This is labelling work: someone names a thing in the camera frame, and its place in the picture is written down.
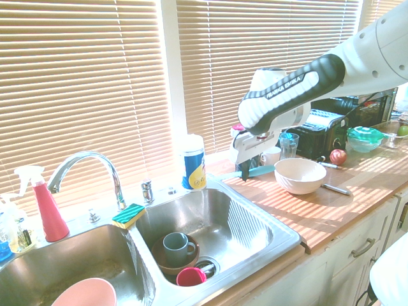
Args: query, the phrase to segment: double sink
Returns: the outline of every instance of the double sink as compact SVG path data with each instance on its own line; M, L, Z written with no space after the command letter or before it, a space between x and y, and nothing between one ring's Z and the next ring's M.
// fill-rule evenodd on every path
M101 212L98 223L68 223L70 237L5 264L1 305L50 306L89 277L111 282L118 306L202 305L300 243L298 233L222 182L209 181L200 192L163 191L155 197L127 230L110 225L117 213L112 207ZM174 231L199 243L199 265L213 264L203 284L176 286L156 264L150 248Z

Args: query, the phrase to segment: red apple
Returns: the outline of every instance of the red apple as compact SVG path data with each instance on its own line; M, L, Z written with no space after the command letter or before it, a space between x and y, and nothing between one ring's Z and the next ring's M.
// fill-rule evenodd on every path
M347 153L340 149L334 149L330 153L330 161L337 166L340 166L347 159Z

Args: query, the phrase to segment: cabinet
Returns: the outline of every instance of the cabinet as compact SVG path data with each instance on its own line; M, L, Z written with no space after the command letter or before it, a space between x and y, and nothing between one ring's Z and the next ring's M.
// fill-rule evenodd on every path
M326 266L324 263L307 273L303 269L290 273L257 295L244 297L234 306L318 306Z
M322 305L356 305L368 287L371 266L382 253L397 204L396 198L388 200L329 245L335 266Z
M370 269L380 252L380 245L375 246L334 276L326 305L356 305L358 298L368 288ZM358 305L364 305L366 299L367 296L364 296Z
M387 241L382 252L389 248L408 231L408 213L406 212L408 208L408 188L405 188L395 196L398 198L398 205L395 210L390 230L388 232Z

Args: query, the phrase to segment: black toaster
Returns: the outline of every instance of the black toaster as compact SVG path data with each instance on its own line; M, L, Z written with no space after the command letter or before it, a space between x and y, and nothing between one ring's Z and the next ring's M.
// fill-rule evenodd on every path
M305 124L288 132L299 135L296 154L316 160L321 156L328 158L333 149L345 149L348 123L343 115L311 110Z

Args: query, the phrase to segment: window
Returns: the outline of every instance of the window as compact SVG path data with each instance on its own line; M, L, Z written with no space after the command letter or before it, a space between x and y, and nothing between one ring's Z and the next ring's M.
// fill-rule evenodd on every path
M404 0L371 0L364 1L361 14L360 29L368 26L383 16L386 12L392 10Z
M0 193L17 193L18 166L45 167L95 150L122 185L173 171L156 2L3 1L0 11ZM68 172L60 207L113 197L108 172L86 159ZM30 191L16 201L37 212Z
M356 32L359 0L177 0L189 133L226 150L257 68L288 73Z

